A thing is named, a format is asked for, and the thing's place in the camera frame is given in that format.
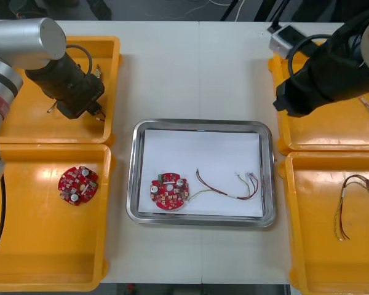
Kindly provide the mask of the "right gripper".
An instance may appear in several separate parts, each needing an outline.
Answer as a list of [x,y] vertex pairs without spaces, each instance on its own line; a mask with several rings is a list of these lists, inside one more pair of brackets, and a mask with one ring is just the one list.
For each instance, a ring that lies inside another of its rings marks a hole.
[[291,117],[304,117],[333,103],[330,93],[332,73],[329,60],[307,60],[297,73],[276,85],[273,106],[277,111],[287,111]]

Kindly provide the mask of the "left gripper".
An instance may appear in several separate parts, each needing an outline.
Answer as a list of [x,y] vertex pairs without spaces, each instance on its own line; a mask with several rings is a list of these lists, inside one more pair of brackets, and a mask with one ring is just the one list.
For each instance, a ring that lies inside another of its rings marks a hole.
[[64,96],[64,100],[57,101],[57,109],[67,119],[77,119],[88,112],[93,116],[102,115],[101,104],[97,101],[105,92],[101,79],[94,74],[88,74],[74,88]]

